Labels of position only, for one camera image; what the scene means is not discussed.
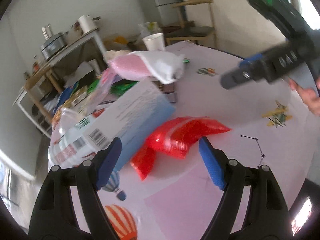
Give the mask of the right hand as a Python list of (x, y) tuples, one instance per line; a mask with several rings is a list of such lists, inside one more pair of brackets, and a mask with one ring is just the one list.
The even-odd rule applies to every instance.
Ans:
[(289, 86), (292, 90), (295, 90), (298, 93), (309, 111), (315, 116), (319, 116), (320, 102), (317, 93), (311, 88), (303, 89), (292, 79), (289, 79)]

